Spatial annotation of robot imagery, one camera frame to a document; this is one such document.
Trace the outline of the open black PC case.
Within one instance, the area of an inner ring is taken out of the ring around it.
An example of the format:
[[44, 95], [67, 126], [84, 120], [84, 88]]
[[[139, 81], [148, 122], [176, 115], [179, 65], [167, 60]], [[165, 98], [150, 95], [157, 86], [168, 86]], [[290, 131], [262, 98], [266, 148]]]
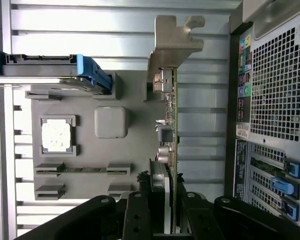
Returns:
[[[242, 1], [229, 17], [225, 193], [300, 226], [300, 179], [284, 170], [300, 163], [300, 13], [255, 40]], [[271, 189], [272, 177], [299, 183], [299, 200]], [[299, 205], [297, 222], [282, 198]]]

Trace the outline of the blue disk carrier bracket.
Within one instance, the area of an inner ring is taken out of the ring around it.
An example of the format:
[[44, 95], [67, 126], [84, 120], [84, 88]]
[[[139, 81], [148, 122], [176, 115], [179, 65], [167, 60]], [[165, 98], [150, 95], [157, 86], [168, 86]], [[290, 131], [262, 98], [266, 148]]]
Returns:
[[0, 86], [57, 85], [110, 95], [113, 79], [89, 56], [7, 54], [0, 51]]

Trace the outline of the grey parts rack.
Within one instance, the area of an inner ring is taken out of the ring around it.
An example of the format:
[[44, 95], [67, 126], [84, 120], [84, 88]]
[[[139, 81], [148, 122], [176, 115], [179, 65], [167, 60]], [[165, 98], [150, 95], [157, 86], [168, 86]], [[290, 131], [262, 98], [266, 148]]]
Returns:
[[[137, 189], [137, 175], [158, 150], [156, 121], [165, 105], [151, 100], [144, 71], [112, 71], [111, 95], [57, 85], [34, 86], [31, 101], [34, 197], [39, 201], [118, 196]], [[42, 123], [66, 119], [67, 152], [43, 152]]]

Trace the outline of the blue card retention clip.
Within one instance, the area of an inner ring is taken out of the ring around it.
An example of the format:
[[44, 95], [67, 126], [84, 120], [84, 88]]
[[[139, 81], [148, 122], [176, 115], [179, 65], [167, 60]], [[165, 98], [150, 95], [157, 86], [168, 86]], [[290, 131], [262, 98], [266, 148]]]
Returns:
[[274, 176], [270, 180], [270, 187], [295, 200], [300, 199], [300, 184], [296, 181]]
[[299, 221], [299, 205], [288, 199], [282, 198], [281, 199], [281, 212], [293, 222]]
[[284, 171], [287, 175], [294, 179], [300, 179], [300, 162], [285, 161]]

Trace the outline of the silver hard disk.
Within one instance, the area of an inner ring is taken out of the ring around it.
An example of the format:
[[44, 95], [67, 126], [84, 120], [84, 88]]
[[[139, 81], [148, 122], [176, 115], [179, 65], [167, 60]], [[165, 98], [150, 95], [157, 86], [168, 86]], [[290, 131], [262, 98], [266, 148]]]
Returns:
[[57, 79], [59, 85], [71, 86], [94, 95], [110, 95], [113, 80], [89, 56], [44, 56], [3, 53], [0, 77]]

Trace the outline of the silver CPU chip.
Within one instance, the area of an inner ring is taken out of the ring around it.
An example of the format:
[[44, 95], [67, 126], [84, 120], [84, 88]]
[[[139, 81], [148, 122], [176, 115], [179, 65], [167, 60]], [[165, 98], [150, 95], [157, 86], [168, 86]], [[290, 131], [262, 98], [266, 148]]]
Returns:
[[44, 153], [66, 153], [72, 146], [71, 125], [66, 119], [45, 119], [41, 126]]

